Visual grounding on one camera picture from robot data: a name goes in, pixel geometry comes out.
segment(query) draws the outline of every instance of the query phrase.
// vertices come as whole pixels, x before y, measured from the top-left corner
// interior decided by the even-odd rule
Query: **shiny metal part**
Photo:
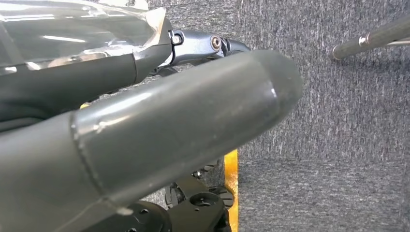
[[[211,37],[211,45],[212,45],[212,48],[213,48],[215,51],[219,51],[219,50],[220,50],[220,48],[221,48],[221,46],[222,46],[222,42],[220,41],[219,36],[214,35],[214,36]]]
[[[172,30],[169,36],[173,44],[173,53],[150,76],[165,77],[176,73],[176,70],[172,68],[173,66],[182,64],[196,66],[239,52],[250,51],[250,48],[239,41],[224,39],[200,31]]]
[[[349,40],[335,46],[330,52],[331,59],[343,59],[377,47],[410,45],[410,15],[383,25],[365,36]]]
[[[174,35],[171,37],[171,41],[173,45],[179,45],[182,43],[182,38],[180,35]]]

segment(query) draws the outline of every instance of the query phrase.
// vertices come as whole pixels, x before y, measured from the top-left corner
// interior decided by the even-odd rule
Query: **bolt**
[[[194,172],[193,176],[194,176],[195,178],[197,178],[197,179],[200,179],[201,176],[202,176],[202,174],[201,174],[200,171],[196,171],[196,172]]]
[[[171,37],[171,41],[174,45],[178,45],[182,42],[182,38],[179,35],[174,35]]]
[[[220,42],[220,38],[218,37],[218,36],[216,36],[216,35],[214,35],[214,36],[212,36],[211,37],[211,45],[212,45],[212,48],[215,50],[215,51],[219,51],[220,50],[220,47],[221,47],[221,42]]]

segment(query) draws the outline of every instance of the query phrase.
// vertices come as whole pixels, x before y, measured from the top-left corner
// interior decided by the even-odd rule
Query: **screw head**
[[[174,36],[171,37],[171,42],[174,45],[178,45],[182,42],[182,38],[179,35],[174,35]]]
[[[219,36],[214,35],[214,36],[211,37],[211,46],[215,51],[220,50],[220,47],[222,46],[222,43],[220,41]]]

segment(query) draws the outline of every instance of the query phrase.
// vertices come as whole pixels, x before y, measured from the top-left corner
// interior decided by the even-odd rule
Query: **mounting hole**
[[[147,209],[143,209],[143,210],[140,211],[140,214],[147,214],[147,213],[149,213],[149,211]]]
[[[219,197],[213,193],[198,193],[190,198],[191,204],[198,207],[209,207],[219,200]]]

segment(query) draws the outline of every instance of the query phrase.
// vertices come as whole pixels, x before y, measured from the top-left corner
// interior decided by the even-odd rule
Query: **black mount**
[[[179,199],[169,205],[169,210],[138,201],[128,207],[131,215],[111,216],[83,232],[232,232],[227,206],[217,191],[221,187],[208,188],[193,175],[171,186],[167,191],[178,189]]]

